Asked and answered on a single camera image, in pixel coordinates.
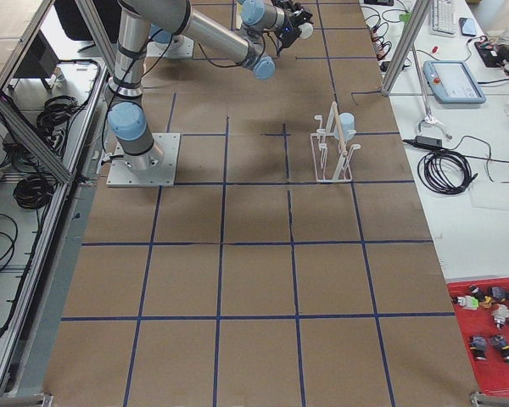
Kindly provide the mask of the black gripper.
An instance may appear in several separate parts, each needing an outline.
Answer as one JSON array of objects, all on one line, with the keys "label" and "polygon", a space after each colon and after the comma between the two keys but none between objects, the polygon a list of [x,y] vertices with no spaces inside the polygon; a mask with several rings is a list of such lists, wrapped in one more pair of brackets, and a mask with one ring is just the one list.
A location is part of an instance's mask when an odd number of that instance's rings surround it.
[{"label": "black gripper", "polygon": [[302,8],[285,9],[285,18],[279,29],[279,41],[282,47],[290,47],[302,36],[301,25],[305,23],[305,11]]}]

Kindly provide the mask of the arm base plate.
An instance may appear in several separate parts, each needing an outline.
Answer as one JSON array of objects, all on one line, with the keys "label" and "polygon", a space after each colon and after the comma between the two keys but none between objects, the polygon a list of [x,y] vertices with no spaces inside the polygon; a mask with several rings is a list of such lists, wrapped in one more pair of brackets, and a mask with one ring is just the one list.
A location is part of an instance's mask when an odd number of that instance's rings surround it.
[{"label": "arm base plate", "polygon": [[173,187],[180,151],[180,133],[154,133],[154,145],[146,154],[125,154],[119,142],[107,177],[109,187]]},{"label": "arm base plate", "polygon": [[174,38],[173,43],[167,48],[168,43],[150,42],[147,45],[146,56],[148,58],[157,58],[165,50],[165,59],[190,59],[193,56],[194,41],[185,36],[179,39]]}]

